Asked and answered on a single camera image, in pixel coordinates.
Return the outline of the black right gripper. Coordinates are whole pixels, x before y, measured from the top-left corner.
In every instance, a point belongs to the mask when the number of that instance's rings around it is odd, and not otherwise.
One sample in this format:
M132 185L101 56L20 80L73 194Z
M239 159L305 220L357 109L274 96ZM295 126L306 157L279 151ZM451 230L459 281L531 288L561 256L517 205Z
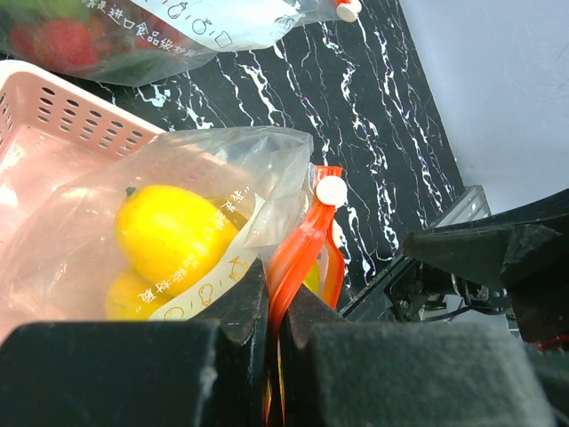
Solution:
M526 342L568 338L568 192L417 232L386 288L401 322L478 321Z

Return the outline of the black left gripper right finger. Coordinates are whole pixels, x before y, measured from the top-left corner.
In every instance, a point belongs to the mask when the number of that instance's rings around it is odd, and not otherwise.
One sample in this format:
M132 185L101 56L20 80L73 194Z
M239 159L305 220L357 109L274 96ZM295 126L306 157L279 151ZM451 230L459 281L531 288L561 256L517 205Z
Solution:
M308 289L281 328L288 426L552 426L522 344L477 323L350 322Z

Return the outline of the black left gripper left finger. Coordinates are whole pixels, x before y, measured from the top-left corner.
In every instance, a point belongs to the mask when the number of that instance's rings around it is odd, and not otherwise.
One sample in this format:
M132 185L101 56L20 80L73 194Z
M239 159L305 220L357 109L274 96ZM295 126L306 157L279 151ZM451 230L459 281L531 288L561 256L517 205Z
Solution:
M27 323L1 346L1 423L261 426L267 331L260 262L186 321Z

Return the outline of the yellow mango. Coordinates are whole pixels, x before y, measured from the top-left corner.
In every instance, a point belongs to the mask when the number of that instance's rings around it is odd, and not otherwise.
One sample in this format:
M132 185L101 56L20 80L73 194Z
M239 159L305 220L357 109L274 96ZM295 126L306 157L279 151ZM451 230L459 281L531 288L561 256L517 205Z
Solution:
M220 261L238 228L205 198L170 185L129 187L115 216L115 238L132 267L172 296Z

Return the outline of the clear orange-zip bag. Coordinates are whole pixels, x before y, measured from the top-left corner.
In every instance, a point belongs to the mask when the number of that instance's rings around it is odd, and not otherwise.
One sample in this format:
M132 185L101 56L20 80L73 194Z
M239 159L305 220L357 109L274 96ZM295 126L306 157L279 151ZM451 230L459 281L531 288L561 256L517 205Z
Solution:
M141 86L203 66L222 52L267 49L293 28L354 22L359 1L3 1L1 51L12 25L53 19L109 20L133 51L110 69L87 76L112 85Z

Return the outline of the red strawberry bunch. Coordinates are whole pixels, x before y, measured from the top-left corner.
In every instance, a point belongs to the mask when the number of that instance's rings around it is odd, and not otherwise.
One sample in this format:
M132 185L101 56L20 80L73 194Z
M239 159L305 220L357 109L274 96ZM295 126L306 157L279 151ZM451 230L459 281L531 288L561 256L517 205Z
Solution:
M7 48L40 67L79 76L108 70L133 51L132 41L99 16L14 24Z

